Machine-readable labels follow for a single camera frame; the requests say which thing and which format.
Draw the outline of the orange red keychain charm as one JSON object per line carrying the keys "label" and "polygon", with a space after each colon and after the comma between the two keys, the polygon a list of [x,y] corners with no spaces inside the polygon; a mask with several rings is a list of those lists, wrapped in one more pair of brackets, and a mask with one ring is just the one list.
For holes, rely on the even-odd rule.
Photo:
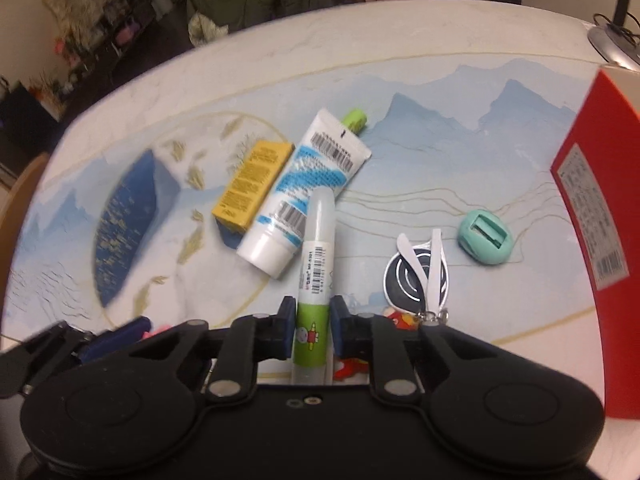
{"label": "orange red keychain charm", "polygon": [[420,385],[433,389],[450,375],[445,360],[447,346],[440,326],[402,330],[379,314],[352,314],[336,296],[330,303],[330,327],[334,354],[342,361],[368,364],[374,390],[400,396],[416,396]]}

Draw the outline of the green label glue stick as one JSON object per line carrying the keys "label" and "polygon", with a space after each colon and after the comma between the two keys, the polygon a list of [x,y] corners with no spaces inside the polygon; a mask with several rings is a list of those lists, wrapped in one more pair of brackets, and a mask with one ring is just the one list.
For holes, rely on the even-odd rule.
{"label": "green label glue stick", "polygon": [[293,384],[323,385],[330,345],[329,303],[333,296],[335,198],[316,188],[308,204],[293,348]]}

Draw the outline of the yellow small carton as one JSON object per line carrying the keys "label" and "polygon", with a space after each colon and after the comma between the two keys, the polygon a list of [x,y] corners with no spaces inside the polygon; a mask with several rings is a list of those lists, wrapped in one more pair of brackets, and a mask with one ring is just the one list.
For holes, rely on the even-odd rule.
{"label": "yellow small carton", "polygon": [[292,143],[257,141],[213,208],[214,218],[232,232],[246,232],[293,151]]}

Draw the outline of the white blue cream tube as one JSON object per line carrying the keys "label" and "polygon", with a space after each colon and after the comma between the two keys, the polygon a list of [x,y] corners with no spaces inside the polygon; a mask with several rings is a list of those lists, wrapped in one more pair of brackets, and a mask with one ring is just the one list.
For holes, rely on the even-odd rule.
{"label": "white blue cream tube", "polygon": [[269,191],[236,253],[278,278],[302,247],[308,204],[316,188],[334,195],[371,157],[371,150],[322,108]]}

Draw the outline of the green highlighter marker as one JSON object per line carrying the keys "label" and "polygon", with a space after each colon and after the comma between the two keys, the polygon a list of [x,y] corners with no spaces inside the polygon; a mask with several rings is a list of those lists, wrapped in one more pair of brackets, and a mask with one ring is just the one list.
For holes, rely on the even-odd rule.
{"label": "green highlighter marker", "polygon": [[356,136],[363,132],[367,122],[368,116],[363,110],[360,110],[360,108],[353,108],[341,120],[343,126],[353,134],[356,134]]}

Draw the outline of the blue landscape table mat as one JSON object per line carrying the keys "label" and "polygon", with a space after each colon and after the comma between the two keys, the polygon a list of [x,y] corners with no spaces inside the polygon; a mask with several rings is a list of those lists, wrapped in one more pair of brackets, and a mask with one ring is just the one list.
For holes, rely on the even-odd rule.
{"label": "blue landscape table mat", "polygon": [[500,340],[588,310],[587,271],[550,167],[597,67],[550,56],[427,56],[337,68],[219,99],[65,154],[32,202],[2,332],[225,326],[298,289],[240,258],[212,211],[258,141],[295,146],[258,222],[287,248],[307,196],[337,190],[334,288],[355,312],[383,288],[399,234],[442,233],[449,321]]}

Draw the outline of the wooden chair left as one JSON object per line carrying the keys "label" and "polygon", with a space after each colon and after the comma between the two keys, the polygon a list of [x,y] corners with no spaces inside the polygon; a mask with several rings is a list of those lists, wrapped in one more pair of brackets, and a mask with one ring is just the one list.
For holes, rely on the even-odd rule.
{"label": "wooden chair left", "polygon": [[49,155],[41,153],[18,177],[1,208],[0,300],[4,306],[11,264],[23,223],[38,184],[46,170]]}

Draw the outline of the dark tv cabinet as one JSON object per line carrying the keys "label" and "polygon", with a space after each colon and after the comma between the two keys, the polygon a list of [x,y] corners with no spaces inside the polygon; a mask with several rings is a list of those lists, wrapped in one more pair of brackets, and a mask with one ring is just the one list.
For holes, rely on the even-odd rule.
{"label": "dark tv cabinet", "polygon": [[113,0],[94,29],[98,40],[88,49],[69,36],[62,51],[72,67],[60,81],[43,74],[25,86],[17,81],[1,99],[1,151],[33,158],[52,148],[77,116],[102,99],[113,73],[145,31],[156,22],[154,0]]}

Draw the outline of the red cardboard box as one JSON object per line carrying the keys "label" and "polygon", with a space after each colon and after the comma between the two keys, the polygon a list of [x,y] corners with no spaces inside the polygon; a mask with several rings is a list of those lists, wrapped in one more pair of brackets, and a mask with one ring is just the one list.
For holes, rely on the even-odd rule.
{"label": "red cardboard box", "polygon": [[551,165],[596,305],[605,413],[639,416],[639,75],[603,65]]}

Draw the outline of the white desk lamp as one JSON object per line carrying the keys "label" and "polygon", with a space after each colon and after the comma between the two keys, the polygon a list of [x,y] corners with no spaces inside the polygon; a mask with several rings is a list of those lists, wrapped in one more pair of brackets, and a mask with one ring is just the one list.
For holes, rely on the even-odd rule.
{"label": "white desk lamp", "polygon": [[616,0],[612,18],[602,13],[593,14],[593,26],[587,37],[605,62],[638,72],[639,33],[633,32],[625,23],[627,18],[631,18],[634,24],[639,25],[639,20],[629,13],[629,3],[630,0]]}

